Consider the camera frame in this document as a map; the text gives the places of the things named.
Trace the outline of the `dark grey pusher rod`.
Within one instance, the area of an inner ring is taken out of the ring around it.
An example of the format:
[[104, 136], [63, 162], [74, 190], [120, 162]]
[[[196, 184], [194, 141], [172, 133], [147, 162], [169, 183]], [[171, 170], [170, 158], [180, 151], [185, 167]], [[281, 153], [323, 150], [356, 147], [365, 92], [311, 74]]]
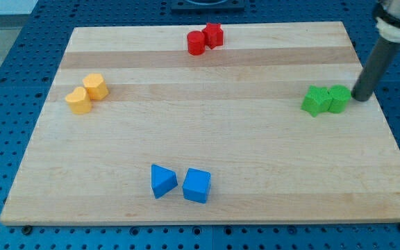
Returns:
[[384, 73], [400, 50], [400, 43], [379, 37], [365, 63], [351, 96], [356, 101], [368, 101], [380, 83]]

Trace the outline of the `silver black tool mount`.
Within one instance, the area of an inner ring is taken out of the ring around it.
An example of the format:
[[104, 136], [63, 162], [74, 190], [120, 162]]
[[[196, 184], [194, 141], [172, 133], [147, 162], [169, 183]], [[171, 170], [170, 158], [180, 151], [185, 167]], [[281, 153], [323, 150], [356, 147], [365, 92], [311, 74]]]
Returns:
[[373, 17], [382, 38], [400, 43], [400, 0], [377, 0]]

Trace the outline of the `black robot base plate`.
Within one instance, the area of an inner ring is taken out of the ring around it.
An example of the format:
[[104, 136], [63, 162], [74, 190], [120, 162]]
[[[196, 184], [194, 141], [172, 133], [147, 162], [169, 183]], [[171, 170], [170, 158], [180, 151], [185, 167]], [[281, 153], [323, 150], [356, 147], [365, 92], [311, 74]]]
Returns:
[[172, 0], [172, 12], [200, 10], [244, 10], [245, 0]]

